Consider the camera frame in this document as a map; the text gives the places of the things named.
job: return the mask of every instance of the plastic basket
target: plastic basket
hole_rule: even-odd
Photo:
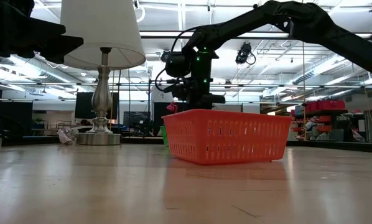
[[[164,145],[168,147],[167,132],[165,131],[165,126],[161,126],[162,139],[164,140]]]
[[[198,164],[231,164],[281,159],[292,118],[189,110],[163,119],[172,156]]]

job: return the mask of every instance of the pipe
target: pipe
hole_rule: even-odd
[[[303,81],[306,81],[312,77],[320,75],[323,72],[326,72],[330,69],[335,68],[340,65],[340,62],[344,61],[345,58],[332,53],[329,56],[319,60],[318,62],[313,63],[309,69],[302,69],[296,74],[296,78],[289,80],[286,85],[297,85]],[[270,90],[264,90],[264,97],[279,94],[280,92],[286,90],[285,87],[276,87]]]
[[[54,69],[48,66],[46,63],[43,63],[35,58],[27,59],[19,57],[17,55],[12,55],[10,57],[10,60],[17,66],[23,66],[24,64],[30,65],[33,67],[33,69],[39,71],[40,74],[46,73],[47,76],[57,78],[65,83],[82,83],[81,80],[73,78],[72,76],[61,72],[60,70]],[[90,91],[94,91],[94,88],[91,86],[86,86],[86,88]]]

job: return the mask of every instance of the green object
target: green object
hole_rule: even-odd
[[[165,131],[165,126],[161,126],[162,139],[164,140],[165,146],[168,147],[167,131]]]

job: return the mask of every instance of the pink object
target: pink object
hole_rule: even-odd
[[[171,102],[171,104],[167,106],[167,109],[169,111],[174,112],[174,113],[177,113],[178,112],[178,106],[175,105],[175,102]]]

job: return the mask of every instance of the table lamp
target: table lamp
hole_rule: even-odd
[[[108,128],[107,111],[112,98],[110,71],[136,67],[146,61],[131,0],[62,0],[60,23],[66,35],[82,37],[84,44],[65,56],[64,64],[99,71],[98,86],[92,97],[96,118],[93,128],[80,133],[77,143],[119,144],[119,136]]]

